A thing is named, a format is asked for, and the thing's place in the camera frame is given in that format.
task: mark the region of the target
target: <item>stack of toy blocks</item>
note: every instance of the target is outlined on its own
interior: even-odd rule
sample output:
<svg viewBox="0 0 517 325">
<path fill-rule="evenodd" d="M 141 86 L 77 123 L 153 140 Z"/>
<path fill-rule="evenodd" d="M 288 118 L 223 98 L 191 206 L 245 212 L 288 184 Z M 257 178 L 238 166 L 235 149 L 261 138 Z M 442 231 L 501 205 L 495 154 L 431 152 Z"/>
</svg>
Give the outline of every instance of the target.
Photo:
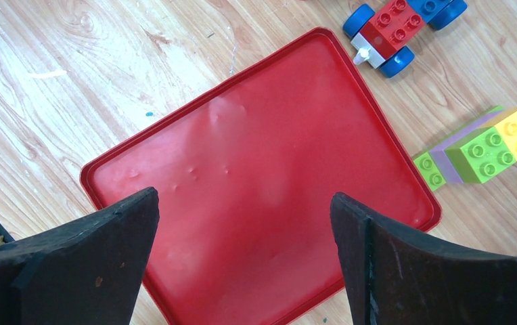
<svg viewBox="0 0 517 325">
<path fill-rule="evenodd" d="M 517 162 L 517 108 L 498 106 L 414 158 L 432 191 L 485 183 Z"/>
</svg>

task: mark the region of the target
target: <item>red block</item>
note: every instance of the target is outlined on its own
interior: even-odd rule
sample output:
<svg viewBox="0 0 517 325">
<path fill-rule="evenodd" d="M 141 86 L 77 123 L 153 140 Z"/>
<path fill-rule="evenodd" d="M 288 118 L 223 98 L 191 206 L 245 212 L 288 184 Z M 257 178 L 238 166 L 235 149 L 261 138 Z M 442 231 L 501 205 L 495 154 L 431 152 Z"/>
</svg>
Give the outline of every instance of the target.
<svg viewBox="0 0 517 325">
<path fill-rule="evenodd" d="M 425 25 L 406 0 L 392 0 L 364 25 L 360 33 L 387 60 Z"/>
</svg>

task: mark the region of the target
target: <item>blue block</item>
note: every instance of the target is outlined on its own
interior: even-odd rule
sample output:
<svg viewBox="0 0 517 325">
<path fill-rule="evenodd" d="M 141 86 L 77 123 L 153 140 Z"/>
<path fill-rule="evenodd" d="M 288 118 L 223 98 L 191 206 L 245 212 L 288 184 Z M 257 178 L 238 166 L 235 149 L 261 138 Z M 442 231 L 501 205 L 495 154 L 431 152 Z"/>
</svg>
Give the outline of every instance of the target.
<svg viewBox="0 0 517 325">
<path fill-rule="evenodd" d="M 452 0 L 407 0 L 408 4 L 422 19 L 429 23 Z"/>
</svg>

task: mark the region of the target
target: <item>light wood grain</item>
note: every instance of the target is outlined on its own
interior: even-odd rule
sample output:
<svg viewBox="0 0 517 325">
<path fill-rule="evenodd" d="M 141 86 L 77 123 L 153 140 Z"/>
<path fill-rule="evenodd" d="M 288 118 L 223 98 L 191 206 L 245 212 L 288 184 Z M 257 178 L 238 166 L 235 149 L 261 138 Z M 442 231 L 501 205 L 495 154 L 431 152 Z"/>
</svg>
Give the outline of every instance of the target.
<svg viewBox="0 0 517 325">
<path fill-rule="evenodd" d="M 90 213 L 85 163 L 316 26 L 353 53 L 341 26 L 359 4 L 0 0 L 0 220 L 24 238 Z M 410 43 L 417 59 L 400 77 L 360 68 L 410 154 L 491 106 L 517 106 L 517 0 L 469 4 Z M 436 196 L 444 213 L 431 234 L 517 255 L 517 164 Z M 344 292 L 295 324 L 325 319 L 350 322 Z M 133 323 L 165 324 L 144 289 Z"/>
</svg>

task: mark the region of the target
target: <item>white block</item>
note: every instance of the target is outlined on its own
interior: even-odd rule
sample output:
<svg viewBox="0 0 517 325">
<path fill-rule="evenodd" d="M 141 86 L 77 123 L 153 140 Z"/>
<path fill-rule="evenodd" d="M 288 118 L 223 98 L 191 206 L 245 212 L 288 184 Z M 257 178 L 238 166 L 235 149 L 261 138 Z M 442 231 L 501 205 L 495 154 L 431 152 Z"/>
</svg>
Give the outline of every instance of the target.
<svg viewBox="0 0 517 325">
<path fill-rule="evenodd" d="M 381 66 L 386 60 L 376 51 L 376 49 L 366 41 L 362 34 L 358 33 L 351 41 L 352 46 L 359 51 L 355 58 L 355 64 L 368 61 L 375 69 Z"/>
</svg>

